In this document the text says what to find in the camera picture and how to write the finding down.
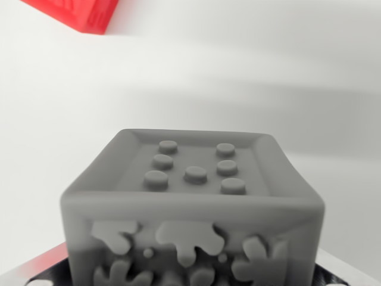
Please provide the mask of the black-tipped silver gripper left finger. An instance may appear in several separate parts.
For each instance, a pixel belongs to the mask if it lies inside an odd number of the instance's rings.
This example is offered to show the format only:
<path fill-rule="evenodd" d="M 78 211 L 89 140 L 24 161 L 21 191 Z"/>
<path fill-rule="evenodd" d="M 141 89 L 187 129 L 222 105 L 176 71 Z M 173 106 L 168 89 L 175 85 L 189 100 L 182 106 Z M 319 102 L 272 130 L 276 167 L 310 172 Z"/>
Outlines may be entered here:
<path fill-rule="evenodd" d="M 48 285 L 72 285 L 66 243 L 1 275 L 1 285 L 27 285 L 37 280 Z"/>

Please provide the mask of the black-tipped silver gripper right finger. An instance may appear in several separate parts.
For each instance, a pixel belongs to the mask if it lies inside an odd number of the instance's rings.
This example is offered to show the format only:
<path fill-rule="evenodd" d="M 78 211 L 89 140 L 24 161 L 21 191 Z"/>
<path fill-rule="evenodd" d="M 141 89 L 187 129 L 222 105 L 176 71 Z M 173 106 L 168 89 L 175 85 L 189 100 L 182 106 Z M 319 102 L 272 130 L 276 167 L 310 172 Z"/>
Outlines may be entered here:
<path fill-rule="evenodd" d="M 311 285 L 380 285 L 380 282 L 320 248 Z"/>

